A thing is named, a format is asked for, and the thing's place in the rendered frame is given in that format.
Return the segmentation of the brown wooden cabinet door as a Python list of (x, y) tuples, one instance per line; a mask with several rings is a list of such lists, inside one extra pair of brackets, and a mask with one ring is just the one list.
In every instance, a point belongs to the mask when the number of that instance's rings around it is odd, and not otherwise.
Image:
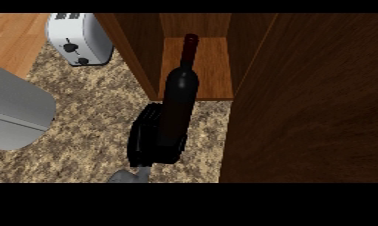
[(378, 14), (280, 14), (231, 107), (231, 182), (378, 182)]

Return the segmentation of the dark wine bottle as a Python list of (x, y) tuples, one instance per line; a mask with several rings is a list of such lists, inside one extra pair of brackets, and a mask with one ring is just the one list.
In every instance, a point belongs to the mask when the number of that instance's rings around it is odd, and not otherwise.
[(188, 138), (188, 127), (197, 99), (200, 79), (193, 70), (200, 37), (185, 36), (181, 66), (171, 72), (166, 81), (157, 162), (175, 164), (181, 158)]

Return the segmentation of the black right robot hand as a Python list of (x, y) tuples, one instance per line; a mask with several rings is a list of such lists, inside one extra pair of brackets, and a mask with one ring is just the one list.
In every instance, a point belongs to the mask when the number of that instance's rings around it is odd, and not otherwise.
[(151, 167), (154, 163), (175, 164), (185, 151), (188, 134), (168, 145), (159, 143), (163, 105), (150, 103), (142, 110), (131, 130), (128, 158), (132, 167)]

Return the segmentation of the brown wooden cabinet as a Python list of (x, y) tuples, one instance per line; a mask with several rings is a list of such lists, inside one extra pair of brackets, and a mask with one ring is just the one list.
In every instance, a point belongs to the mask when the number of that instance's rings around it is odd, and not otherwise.
[(98, 13), (95, 15), (148, 98), (165, 97), (185, 35), (200, 36), (197, 99), (233, 100), (275, 22), (274, 13)]

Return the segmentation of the white toaster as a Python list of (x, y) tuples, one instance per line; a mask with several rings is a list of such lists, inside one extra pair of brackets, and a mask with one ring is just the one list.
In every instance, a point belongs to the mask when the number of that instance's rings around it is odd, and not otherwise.
[(73, 67), (109, 64), (114, 45), (94, 13), (52, 13), (46, 39)]

